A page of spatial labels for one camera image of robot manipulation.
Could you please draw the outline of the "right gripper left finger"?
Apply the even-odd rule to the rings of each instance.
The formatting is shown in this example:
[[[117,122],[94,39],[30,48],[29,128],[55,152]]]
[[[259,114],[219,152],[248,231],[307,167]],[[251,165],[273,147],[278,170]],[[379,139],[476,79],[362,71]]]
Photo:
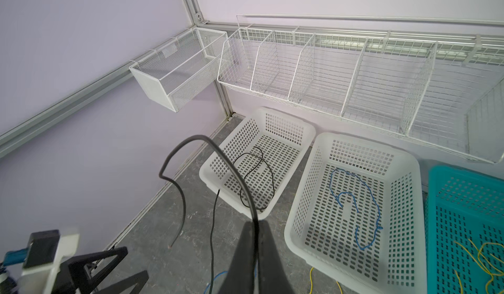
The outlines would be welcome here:
[[[219,293],[253,293],[256,261],[257,235],[255,226],[252,222],[246,222]]]

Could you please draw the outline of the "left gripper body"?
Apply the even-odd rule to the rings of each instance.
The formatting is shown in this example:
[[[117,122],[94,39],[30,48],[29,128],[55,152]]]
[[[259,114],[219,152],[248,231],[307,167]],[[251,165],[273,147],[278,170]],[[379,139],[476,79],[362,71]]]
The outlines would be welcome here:
[[[60,265],[55,281],[55,293],[140,293],[149,279],[145,270],[108,287],[97,289],[127,255],[127,248],[119,247],[68,259]],[[109,262],[92,275],[89,270],[91,265],[105,259]]]

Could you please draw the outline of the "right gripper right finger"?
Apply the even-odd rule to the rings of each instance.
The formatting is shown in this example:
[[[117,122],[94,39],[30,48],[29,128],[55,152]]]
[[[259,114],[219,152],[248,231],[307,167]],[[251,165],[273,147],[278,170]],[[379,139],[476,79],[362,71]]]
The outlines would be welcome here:
[[[267,221],[259,221],[259,293],[294,293]]]

